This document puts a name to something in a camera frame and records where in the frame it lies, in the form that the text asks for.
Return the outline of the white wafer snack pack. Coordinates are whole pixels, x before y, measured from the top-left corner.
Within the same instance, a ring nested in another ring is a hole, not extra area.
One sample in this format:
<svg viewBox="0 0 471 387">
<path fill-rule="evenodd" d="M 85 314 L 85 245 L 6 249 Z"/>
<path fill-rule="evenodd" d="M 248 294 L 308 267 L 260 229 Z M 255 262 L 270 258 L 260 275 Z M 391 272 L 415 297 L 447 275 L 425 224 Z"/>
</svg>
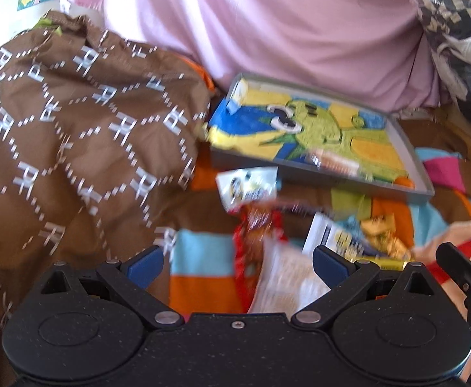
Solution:
<svg viewBox="0 0 471 387">
<path fill-rule="evenodd" d="M 294 313 L 330 291 L 313 269 L 312 257 L 282 240 L 264 240 L 264 260 L 248 313 Z"/>
</svg>

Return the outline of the white cartoon snack packet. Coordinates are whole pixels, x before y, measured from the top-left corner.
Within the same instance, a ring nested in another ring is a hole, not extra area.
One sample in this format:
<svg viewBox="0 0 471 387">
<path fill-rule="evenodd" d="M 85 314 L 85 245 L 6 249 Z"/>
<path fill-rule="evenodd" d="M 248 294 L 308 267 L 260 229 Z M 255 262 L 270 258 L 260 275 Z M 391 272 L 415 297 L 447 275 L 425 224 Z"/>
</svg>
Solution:
<svg viewBox="0 0 471 387">
<path fill-rule="evenodd" d="M 277 167 L 229 170 L 216 176 L 216 186 L 226 212 L 254 201 L 275 199 Z"/>
</svg>

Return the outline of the pink fabric cushion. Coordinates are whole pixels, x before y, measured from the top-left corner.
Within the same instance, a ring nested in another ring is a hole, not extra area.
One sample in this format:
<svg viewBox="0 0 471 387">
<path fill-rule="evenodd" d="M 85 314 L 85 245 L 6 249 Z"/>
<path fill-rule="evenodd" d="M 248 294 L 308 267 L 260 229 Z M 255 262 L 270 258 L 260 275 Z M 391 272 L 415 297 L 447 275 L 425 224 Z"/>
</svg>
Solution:
<svg viewBox="0 0 471 387">
<path fill-rule="evenodd" d="M 411 0 L 62 0 L 201 64 L 222 88 L 261 74 L 385 112 L 436 107 L 441 86 Z"/>
</svg>

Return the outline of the brown patterned fabric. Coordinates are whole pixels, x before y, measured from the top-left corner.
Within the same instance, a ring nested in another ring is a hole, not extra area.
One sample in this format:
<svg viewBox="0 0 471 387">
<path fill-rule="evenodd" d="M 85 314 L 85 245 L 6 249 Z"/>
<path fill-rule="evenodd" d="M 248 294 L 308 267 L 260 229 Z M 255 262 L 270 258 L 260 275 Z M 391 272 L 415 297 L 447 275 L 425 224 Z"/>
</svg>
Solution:
<svg viewBox="0 0 471 387">
<path fill-rule="evenodd" d="M 0 47 L 0 386 L 6 322 L 57 261 L 127 260 L 171 229 L 215 86 L 190 59 L 49 11 Z"/>
</svg>

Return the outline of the colourful striped cartoon blanket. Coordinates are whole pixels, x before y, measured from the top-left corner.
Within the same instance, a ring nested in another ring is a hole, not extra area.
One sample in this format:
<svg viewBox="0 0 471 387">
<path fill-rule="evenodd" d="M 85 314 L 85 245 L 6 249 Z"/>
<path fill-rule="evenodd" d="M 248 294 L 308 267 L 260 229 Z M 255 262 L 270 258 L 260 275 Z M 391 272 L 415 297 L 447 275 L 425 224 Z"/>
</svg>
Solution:
<svg viewBox="0 0 471 387">
<path fill-rule="evenodd" d="M 435 253 L 437 246 L 451 242 L 471 259 L 471 161 L 428 147 L 417 148 L 416 154 L 436 190 L 425 204 L 295 185 L 285 186 L 282 194 L 331 207 L 344 227 L 384 248 L 393 258 L 409 253 L 412 259 L 421 260 L 460 305 L 464 296 L 437 266 Z M 244 310 L 237 295 L 234 264 L 233 233 L 239 220 L 222 208 L 216 174 L 209 147 L 203 144 L 190 189 L 172 208 L 179 216 L 179 229 L 173 238 L 169 300 L 185 315 Z"/>
</svg>

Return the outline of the white blue minion packet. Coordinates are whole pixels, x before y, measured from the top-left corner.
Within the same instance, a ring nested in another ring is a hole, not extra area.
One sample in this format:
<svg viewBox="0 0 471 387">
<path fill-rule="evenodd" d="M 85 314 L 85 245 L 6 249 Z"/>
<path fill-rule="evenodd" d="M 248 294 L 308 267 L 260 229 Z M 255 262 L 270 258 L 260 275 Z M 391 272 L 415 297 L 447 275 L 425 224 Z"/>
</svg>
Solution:
<svg viewBox="0 0 471 387">
<path fill-rule="evenodd" d="M 364 239 L 352 235 L 349 230 L 336 224 L 326 215 L 316 213 L 302 253 L 312 256 L 314 250 L 321 245 L 350 261 L 363 257 L 381 256 L 381 253 Z"/>
</svg>

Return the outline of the gold snack bar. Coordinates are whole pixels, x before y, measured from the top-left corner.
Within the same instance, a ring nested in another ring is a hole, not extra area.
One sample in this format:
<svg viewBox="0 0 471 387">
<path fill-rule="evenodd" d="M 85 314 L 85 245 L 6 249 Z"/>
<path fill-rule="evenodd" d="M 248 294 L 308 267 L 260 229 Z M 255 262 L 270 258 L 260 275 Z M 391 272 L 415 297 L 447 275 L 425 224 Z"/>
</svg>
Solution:
<svg viewBox="0 0 471 387">
<path fill-rule="evenodd" d="M 387 254 L 391 259 L 411 260 L 410 250 L 395 235 L 396 225 L 393 214 L 362 220 L 360 228 L 369 244 L 379 252 Z"/>
</svg>

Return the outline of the yellow green snack bar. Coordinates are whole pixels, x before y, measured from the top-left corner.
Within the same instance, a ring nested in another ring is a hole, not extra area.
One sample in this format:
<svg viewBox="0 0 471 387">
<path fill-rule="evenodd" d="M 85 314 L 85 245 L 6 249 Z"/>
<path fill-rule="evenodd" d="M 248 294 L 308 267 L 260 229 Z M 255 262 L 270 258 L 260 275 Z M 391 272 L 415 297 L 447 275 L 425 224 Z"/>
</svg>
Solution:
<svg viewBox="0 0 471 387">
<path fill-rule="evenodd" d="M 354 263 L 370 262 L 379 266 L 381 270 L 402 271 L 407 266 L 407 261 L 389 259 L 385 257 L 358 257 Z"/>
</svg>

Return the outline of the clear cookie pack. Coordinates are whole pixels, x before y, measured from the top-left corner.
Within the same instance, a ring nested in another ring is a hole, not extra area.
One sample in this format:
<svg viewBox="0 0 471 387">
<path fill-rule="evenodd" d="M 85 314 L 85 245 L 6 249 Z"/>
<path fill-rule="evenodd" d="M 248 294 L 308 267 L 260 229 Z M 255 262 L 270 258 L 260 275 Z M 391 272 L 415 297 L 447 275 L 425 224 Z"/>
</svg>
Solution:
<svg viewBox="0 0 471 387">
<path fill-rule="evenodd" d="M 358 176 L 360 173 L 359 163 L 327 149 L 310 149 L 307 152 L 306 160 L 318 169 L 331 170 L 340 175 Z"/>
</svg>

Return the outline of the small orange tangerine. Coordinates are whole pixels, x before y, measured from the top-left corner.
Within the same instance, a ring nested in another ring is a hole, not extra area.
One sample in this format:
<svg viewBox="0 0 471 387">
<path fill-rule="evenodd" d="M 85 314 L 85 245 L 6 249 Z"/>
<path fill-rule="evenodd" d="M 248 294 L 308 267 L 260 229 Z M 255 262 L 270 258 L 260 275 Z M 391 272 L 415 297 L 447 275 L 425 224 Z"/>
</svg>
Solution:
<svg viewBox="0 0 471 387">
<path fill-rule="evenodd" d="M 398 176 L 394 184 L 408 189 L 414 189 L 416 187 L 415 183 L 407 176 Z"/>
</svg>

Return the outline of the red wrapped snack pack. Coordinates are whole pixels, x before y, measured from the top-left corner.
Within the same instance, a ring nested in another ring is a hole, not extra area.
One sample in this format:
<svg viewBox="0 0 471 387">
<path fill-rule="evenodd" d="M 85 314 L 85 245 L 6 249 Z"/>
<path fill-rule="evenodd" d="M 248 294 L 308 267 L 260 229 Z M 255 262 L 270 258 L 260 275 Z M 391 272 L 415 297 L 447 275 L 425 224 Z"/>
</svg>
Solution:
<svg viewBox="0 0 471 387">
<path fill-rule="evenodd" d="M 270 202 L 242 205 L 237 211 L 241 223 L 233 236 L 235 246 L 235 290 L 243 313 L 250 309 L 264 262 L 266 238 L 287 241 L 283 216 Z"/>
</svg>

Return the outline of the grey tray with cartoon towel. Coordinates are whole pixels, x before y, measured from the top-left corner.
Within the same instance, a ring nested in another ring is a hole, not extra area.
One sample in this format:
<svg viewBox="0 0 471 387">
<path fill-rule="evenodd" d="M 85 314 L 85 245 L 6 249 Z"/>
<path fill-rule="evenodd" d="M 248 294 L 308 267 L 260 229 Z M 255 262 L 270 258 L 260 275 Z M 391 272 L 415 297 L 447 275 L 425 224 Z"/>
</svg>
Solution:
<svg viewBox="0 0 471 387">
<path fill-rule="evenodd" d="M 207 123 L 214 166 L 277 167 L 295 184 L 325 186 L 426 203 L 435 190 L 398 122 L 388 114 L 331 92 L 257 74 L 239 74 Z M 318 169 L 310 149 L 327 149 L 360 164 L 358 176 Z M 416 185 L 395 185 L 398 176 Z"/>
</svg>

